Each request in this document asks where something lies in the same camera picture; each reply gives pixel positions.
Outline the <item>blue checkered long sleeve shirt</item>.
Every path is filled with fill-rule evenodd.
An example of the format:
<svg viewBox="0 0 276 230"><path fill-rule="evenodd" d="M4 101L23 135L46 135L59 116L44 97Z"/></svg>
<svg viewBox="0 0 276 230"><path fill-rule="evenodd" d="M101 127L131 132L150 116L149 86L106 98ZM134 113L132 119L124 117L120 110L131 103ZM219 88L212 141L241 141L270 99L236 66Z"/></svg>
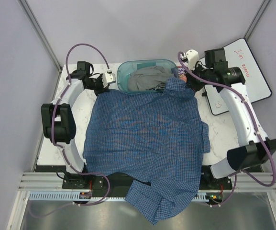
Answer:
<svg viewBox="0 0 276 230"><path fill-rule="evenodd" d="M200 118L194 92L172 77L158 93L100 94L83 157L89 172L131 176L126 201L156 224L190 204L209 151L208 125Z"/></svg>

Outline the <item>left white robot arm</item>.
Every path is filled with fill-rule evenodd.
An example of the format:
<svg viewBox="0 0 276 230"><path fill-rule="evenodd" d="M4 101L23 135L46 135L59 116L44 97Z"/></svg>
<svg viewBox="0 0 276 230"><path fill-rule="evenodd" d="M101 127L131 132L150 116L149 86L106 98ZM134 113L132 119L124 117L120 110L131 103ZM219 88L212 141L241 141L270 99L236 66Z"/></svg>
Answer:
<svg viewBox="0 0 276 230"><path fill-rule="evenodd" d="M65 86L60 94L50 103L41 106L44 137L49 139L61 153L66 163L66 171L76 173L73 183L78 188L86 188L90 177L83 173L86 165L75 143L77 127L72 106L84 90L91 90L95 95L99 95L108 92L110 84L116 82L111 68L97 74L96 78L95 75L91 63L79 61L77 69L67 73Z"/></svg>

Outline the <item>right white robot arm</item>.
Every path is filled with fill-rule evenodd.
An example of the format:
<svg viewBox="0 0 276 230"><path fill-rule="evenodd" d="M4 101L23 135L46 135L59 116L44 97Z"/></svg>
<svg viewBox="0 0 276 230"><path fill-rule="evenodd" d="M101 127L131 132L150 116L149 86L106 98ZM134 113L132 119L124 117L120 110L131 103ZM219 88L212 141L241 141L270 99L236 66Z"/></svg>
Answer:
<svg viewBox="0 0 276 230"><path fill-rule="evenodd" d="M224 48L205 51L205 63L199 62L199 54L191 49L179 53L178 60L186 71L187 83L199 91L207 85L216 89L224 100L236 128L238 144L227 151L227 156L210 167L204 176L208 188L216 188L221 178L262 165L267 161L272 168L272 186L276 182L276 167L272 155L276 151L276 139L270 139L264 131L249 100L245 77L239 67L229 67Z"/></svg>

